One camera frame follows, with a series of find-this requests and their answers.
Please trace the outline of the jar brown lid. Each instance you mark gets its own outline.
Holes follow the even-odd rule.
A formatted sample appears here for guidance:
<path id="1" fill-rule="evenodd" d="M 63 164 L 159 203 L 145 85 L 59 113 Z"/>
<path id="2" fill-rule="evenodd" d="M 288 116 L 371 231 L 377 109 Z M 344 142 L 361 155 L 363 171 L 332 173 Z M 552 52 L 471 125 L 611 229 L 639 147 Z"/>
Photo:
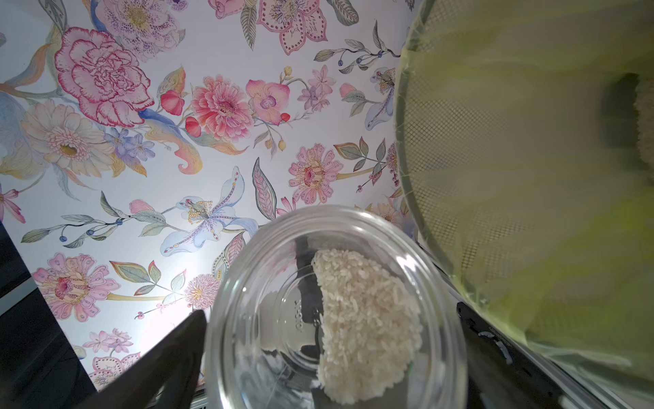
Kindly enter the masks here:
<path id="1" fill-rule="evenodd" d="M 431 259 L 381 217 L 281 216 L 216 260 L 212 408 L 463 408 L 463 330 Z"/>

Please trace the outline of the rice pile in bin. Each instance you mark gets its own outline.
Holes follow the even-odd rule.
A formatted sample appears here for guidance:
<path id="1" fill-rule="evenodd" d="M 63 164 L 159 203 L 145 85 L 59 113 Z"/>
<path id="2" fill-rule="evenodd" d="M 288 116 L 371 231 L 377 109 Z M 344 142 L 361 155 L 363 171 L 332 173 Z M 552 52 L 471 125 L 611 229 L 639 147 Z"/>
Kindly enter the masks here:
<path id="1" fill-rule="evenodd" d="M 635 109 L 638 114 L 637 148 L 640 158 L 653 171 L 653 79 L 639 77 L 638 85 L 635 88 Z"/>

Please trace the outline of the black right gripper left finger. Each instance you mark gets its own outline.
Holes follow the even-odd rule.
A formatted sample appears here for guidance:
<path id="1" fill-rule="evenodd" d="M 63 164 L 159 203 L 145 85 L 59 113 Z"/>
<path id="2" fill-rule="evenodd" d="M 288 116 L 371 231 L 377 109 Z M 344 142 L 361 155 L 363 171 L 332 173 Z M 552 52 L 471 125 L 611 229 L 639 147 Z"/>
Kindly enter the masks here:
<path id="1" fill-rule="evenodd" d="M 189 408 L 204 354 L 206 315 L 195 311 L 80 408 Z"/>

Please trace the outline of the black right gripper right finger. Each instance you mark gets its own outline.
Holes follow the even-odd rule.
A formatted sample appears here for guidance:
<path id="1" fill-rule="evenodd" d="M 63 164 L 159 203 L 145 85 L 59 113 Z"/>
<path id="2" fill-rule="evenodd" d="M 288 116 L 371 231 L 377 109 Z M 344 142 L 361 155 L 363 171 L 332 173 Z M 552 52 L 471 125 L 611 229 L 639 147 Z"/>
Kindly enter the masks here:
<path id="1" fill-rule="evenodd" d="M 576 408 L 541 368 L 471 310 L 456 304 L 468 356 L 468 408 Z"/>

